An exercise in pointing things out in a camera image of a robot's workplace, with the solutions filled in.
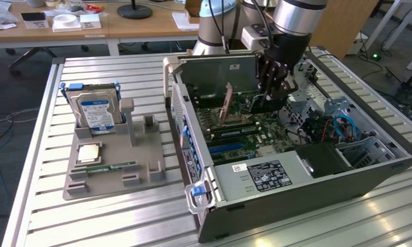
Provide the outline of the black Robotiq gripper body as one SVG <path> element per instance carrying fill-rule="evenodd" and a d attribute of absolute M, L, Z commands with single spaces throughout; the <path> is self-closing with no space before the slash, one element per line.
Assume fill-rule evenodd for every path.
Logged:
<path fill-rule="evenodd" d="M 273 34 L 273 46 L 264 50 L 264 54 L 276 62 L 295 67 L 309 45 L 312 34 L 295 36 L 287 33 Z"/>

